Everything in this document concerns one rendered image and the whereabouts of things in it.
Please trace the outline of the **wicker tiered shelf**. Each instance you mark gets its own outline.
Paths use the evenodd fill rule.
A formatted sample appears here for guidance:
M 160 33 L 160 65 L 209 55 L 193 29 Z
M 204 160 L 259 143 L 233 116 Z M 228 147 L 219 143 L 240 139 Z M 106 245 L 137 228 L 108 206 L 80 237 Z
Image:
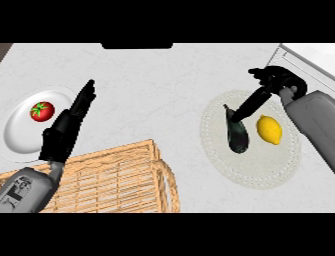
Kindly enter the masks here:
M 150 139 L 67 160 L 44 213 L 179 211 L 175 174 Z

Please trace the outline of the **round cream placemat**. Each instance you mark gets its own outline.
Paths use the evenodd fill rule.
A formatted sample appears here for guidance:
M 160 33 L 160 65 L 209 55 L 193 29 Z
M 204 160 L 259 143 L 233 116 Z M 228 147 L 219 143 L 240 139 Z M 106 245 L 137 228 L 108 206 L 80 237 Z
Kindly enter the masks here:
M 202 145 L 218 171 L 237 184 L 253 189 L 272 189 L 295 176 L 300 165 L 300 133 L 286 114 L 281 104 L 269 99 L 256 113 L 243 120 L 250 144 L 244 153 L 235 153 L 228 144 L 228 125 L 225 105 L 237 110 L 252 91 L 231 90 L 209 103 L 203 117 Z M 278 145 L 268 143 L 258 133 L 261 116 L 272 117 L 283 128 Z

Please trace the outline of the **white round plate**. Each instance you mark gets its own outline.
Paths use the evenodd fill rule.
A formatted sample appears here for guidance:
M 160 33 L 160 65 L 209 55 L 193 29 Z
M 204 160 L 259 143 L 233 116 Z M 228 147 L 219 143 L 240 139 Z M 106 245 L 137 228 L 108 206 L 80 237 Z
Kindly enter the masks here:
M 0 124 L 0 154 L 5 159 L 18 163 L 39 160 L 44 145 L 42 133 L 54 124 L 64 109 L 72 107 L 76 92 L 64 86 L 46 86 L 29 92 L 7 111 Z M 39 102 L 49 102 L 55 114 L 45 122 L 32 118 L 32 108 Z

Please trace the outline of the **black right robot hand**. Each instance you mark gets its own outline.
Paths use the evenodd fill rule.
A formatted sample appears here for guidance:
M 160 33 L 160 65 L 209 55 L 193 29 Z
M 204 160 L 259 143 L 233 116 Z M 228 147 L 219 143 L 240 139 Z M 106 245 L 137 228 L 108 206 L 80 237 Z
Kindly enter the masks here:
M 250 69 L 249 73 L 261 80 L 261 88 L 253 92 L 234 113 L 233 121 L 235 123 L 255 114 L 272 95 L 278 95 L 283 89 L 297 88 L 293 93 L 293 100 L 300 99 L 308 93 L 306 81 L 287 68 L 268 66 Z

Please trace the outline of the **yellow lemon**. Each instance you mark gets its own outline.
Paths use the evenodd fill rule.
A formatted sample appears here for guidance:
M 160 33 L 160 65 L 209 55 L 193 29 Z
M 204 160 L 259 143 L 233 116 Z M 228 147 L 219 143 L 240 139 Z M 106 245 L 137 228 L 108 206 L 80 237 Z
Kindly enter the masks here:
M 283 138 L 283 128 L 278 121 L 271 116 L 262 115 L 256 127 L 261 138 L 268 143 L 278 145 Z

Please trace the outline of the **red tomato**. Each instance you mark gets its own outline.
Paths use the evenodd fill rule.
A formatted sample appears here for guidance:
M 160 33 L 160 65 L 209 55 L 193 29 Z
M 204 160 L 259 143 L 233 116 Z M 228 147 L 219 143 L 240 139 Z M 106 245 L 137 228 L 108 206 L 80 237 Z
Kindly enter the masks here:
M 38 102 L 32 107 L 30 116 L 36 122 L 46 122 L 55 114 L 55 106 L 51 102 Z

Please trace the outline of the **dark eggplant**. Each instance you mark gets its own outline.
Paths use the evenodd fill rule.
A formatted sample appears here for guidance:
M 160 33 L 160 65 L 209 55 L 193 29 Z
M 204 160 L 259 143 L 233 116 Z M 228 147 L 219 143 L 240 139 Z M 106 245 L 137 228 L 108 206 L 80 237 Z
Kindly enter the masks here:
M 230 148 L 235 153 L 243 154 L 247 151 L 250 144 L 247 129 L 243 122 L 233 121 L 235 111 L 228 107 L 228 105 L 224 105 L 224 107 L 227 111 Z

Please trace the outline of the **white appliance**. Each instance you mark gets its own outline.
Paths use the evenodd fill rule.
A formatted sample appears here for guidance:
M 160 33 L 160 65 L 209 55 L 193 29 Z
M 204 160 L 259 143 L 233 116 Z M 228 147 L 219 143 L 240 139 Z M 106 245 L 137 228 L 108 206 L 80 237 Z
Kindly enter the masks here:
M 335 43 L 281 43 L 269 65 L 289 63 L 335 92 Z

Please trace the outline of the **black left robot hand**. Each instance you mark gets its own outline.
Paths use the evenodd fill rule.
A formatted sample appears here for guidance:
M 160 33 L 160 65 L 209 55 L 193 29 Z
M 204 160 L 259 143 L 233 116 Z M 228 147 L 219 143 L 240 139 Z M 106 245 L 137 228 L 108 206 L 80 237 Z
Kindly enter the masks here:
M 79 92 L 72 107 L 61 112 L 52 126 L 44 131 L 41 160 L 64 163 L 70 158 L 83 119 L 95 98 L 95 80 L 91 79 Z

